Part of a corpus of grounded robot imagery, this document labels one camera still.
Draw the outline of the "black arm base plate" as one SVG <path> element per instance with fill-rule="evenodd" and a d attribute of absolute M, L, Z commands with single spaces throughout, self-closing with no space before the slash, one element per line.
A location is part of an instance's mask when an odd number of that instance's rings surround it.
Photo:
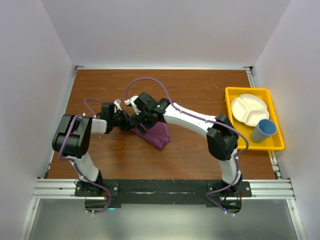
<path fill-rule="evenodd" d="M 224 191 L 219 191 L 221 180 L 104 179 L 103 186 L 109 190 L 111 209 L 128 204 L 205 205 L 238 213 L 242 199 L 253 195 L 248 181 Z"/>

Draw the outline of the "purple cloth napkin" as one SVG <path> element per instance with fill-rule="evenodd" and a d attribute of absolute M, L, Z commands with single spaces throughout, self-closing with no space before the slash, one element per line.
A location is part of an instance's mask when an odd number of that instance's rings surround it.
<path fill-rule="evenodd" d="M 140 133 L 136 127 L 132 128 L 131 131 L 160 151 L 171 141 L 168 127 L 163 122 L 155 124 L 151 129 L 147 130 L 146 134 Z"/>

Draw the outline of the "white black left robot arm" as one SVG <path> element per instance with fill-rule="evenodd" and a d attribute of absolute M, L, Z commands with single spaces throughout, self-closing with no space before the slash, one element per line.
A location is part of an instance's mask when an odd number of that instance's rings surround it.
<path fill-rule="evenodd" d="M 130 129 L 129 115 L 122 110 L 119 99 L 103 102 L 100 113 L 93 117 L 63 115 L 52 140 L 59 160 L 70 162 L 77 172 L 79 189 L 92 196 L 107 196 L 107 191 L 101 171 L 89 154 L 91 134 L 109 134 L 113 128 Z"/>

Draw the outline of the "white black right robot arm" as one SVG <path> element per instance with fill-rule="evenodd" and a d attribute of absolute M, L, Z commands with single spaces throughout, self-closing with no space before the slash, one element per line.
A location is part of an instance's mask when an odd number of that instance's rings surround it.
<path fill-rule="evenodd" d="M 171 100 L 162 98 L 156 101 L 146 92 L 126 99 L 125 104 L 132 107 L 134 115 L 130 120 L 144 135 L 157 123 L 174 124 L 191 130 L 207 141 L 209 153 L 219 161 L 222 172 L 223 192 L 235 196 L 241 186 L 241 172 L 237 162 L 239 133 L 229 118 L 209 116 L 183 108 Z"/>

